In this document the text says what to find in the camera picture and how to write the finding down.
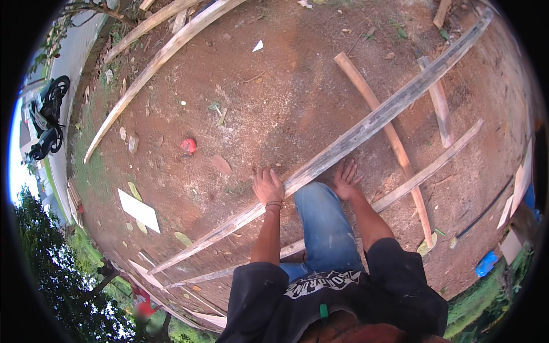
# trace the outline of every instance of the man's right hand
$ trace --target man's right hand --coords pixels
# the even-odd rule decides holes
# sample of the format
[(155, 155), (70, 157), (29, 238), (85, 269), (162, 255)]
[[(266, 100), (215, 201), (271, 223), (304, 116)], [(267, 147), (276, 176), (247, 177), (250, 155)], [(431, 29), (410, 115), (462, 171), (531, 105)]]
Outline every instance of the man's right hand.
[(354, 196), (362, 195), (362, 193), (355, 188), (356, 184), (362, 180), (362, 176), (352, 180), (355, 176), (357, 164), (355, 159), (347, 164), (347, 168), (344, 170), (345, 159), (343, 158), (339, 163), (338, 169), (335, 172), (334, 177), (334, 192), (341, 200), (351, 200)]

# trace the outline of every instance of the black t-shirt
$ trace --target black t-shirt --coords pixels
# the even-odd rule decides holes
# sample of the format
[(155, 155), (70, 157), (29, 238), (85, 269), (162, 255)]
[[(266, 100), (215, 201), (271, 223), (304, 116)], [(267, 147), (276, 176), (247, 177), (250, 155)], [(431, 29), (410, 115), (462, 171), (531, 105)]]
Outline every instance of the black t-shirt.
[(320, 319), (323, 303), (329, 313), (348, 311), (361, 324), (443, 336), (447, 303), (427, 285), (419, 254), (384, 238), (372, 245), (367, 261), (370, 274), (320, 272), (291, 284), (284, 270), (268, 262), (238, 267), (218, 342), (297, 342)]

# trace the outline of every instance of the blue jeans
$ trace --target blue jeans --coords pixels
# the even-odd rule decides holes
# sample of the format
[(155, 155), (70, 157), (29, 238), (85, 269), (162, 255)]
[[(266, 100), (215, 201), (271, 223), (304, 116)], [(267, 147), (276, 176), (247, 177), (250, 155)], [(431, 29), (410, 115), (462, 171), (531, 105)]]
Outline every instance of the blue jeans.
[(307, 261), (280, 264), (290, 282), (314, 272), (364, 271), (355, 235), (328, 186), (309, 183), (295, 192), (294, 202), (303, 223)]

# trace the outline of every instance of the curved wooden plank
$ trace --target curved wooden plank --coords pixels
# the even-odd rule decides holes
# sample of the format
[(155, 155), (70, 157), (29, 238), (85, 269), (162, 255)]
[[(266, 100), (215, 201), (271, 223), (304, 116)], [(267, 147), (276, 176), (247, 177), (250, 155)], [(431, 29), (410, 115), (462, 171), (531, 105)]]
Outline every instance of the curved wooden plank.
[(210, 7), (206, 8), (202, 13), (193, 18), (185, 25), (178, 33), (176, 33), (169, 41), (160, 49), (149, 65), (139, 74), (137, 79), (129, 86), (128, 90), (113, 107), (107, 119), (103, 122), (96, 136), (93, 138), (86, 155), (84, 163), (89, 160), (99, 142), (113, 125), (114, 121), (128, 106), (130, 101), (139, 93), (145, 83), (156, 73), (179, 49), (181, 49), (188, 41), (202, 31), (206, 26), (213, 23), (217, 18), (221, 17), (231, 9), (243, 3), (245, 0), (218, 0)]
[[(479, 133), (480, 128), (482, 127), (482, 124), (484, 123), (484, 120), (479, 119), (475, 125), (473, 125), (464, 135), (461, 137), (453, 146), (451, 146), (448, 150), (444, 151), (442, 155), (440, 155), (436, 160), (434, 160), (433, 163), (431, 163), (427, 168), (423, 169), (421, 172), (414, 175), (412, 178), (410, 178), (408, 181), (397, 187), (395, 190), (384, 196), (383, 198), (379, 199), (378, 201), (372, 203), (372, 208), (376, 212), (381, 212), (384, 209), (386, 209), (390, 204), (397, 201), (399, 198), (404, 196), (406, 193), (410, 192), (414, 189), (414, 187), (417, 187), (419, 184), (424, 182), (426, 179), (428, 179), (431, 175), (433, 175), (438, 169), (440, 169), (442, 166), (444, 166), (452, 157), (454, 157), (461, 149), (463, 149), (467, 143), (473, 139)], [(295, 243), (292, 243), (288, 246), (285, 246), (280, 250), (280, 258), (288, 257), (290, 255), (293, 255), (301, 250), (305, 250), (305, 241), (303, 239), (298, 240)], [(208, 280), (213, 280), (217, 278), (221, 278), (224, 276), (232, 275), (234, 270), (240, 266), (247, 265), (250, 263), (249, 261), (241, 263), (236, 266), (232, 266), (226, 269), (222, 269), (217, 272), (211, 272), (209, 274), (200, 275), (191, 279), (183, 280), (176, 282), (174, 284), (168, 285), (165, 288), (170, 287), (176, 287), (181, 285), (186, 285), (189, 283), (198, 283), (198, 282), (204, 282)]]
[(156, 13), (145, 19), (141, 24), (137, 25), (135, 29), (128, 32), (124, 38), (117, 45), (109, 51), (105, 57), (105, 63), (110, 62), (116, 55), (124, 51), (131, 43), (139, 39), (150, 30), (154, 29), (158, 25), (162, 24), (168, 18), (176, 15), (177, 13), (189, 8), (192, 5), (199, 3), (201, 0), (174, 0), (169, 5), (162, 7)]
[[(381, 130), (400, 112), (412, 104), (430, 86), (438, 81), (452, 66), (454, 66), (488, 27), (494, 12), (487, 8), (477, 23), (461, 36), (425, 70), (414, 77), (404, 87), (387, 99), (380, 107), (359, 121), (350, 130), (342, 134), (332, 144), (327, 146), (307, 164), (299, 168), (284, 182), (285, 196), (294, 194), (299, 188), (311, 182), (323, 171), (353, 151), (364, 141)], [(198, 239), (193, 245), (173, 256), (169, 260), (153, 268), (149, 274), (158, 273), (174, 264), (183, 261), (198, 251), (212, 245), (218, 240), (235, 232), (253, 219), (265, 213), (263, 205), (257, 201), (248, 206), (239, 215), (221, 224), (206, 236)]]

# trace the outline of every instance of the red object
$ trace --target red object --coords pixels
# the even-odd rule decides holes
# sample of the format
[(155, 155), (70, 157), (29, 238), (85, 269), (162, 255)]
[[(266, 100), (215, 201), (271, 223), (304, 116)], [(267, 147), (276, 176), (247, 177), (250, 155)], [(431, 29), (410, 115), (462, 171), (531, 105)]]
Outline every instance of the red object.
[(186, 154), (192, 155), (193, 152), (195, 152), (197, 150), (197, 144), (194, 142), (194, 139), (187, 138), (181, 144), (181, 148), (183, 148), (183, 150), (185, 150)]

